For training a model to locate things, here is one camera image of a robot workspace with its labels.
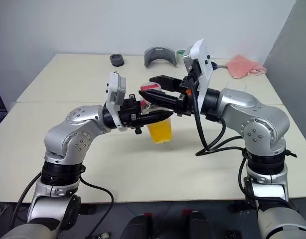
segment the white wall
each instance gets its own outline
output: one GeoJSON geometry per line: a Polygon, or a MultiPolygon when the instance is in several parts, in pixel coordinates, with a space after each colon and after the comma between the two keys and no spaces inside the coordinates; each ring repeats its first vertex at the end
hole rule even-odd
{"type": "Polygon", "coordinates": [[[0,0],[0,94],[7,108],[54,54],[143,55],[206,37],[215,57],[264,62],[295,0],[0,0]]]}

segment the pink object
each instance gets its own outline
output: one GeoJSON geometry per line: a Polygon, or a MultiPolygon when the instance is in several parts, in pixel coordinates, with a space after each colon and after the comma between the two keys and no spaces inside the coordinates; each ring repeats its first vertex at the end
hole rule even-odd
{"type": "Polygon", "coordinates": [[[267,70],[257,61],[251,61],[242,55],[235,56],[226,64],[229,74],[235,79],[240,79],[246,75],[258,76],[266,73],[267,70]]]}

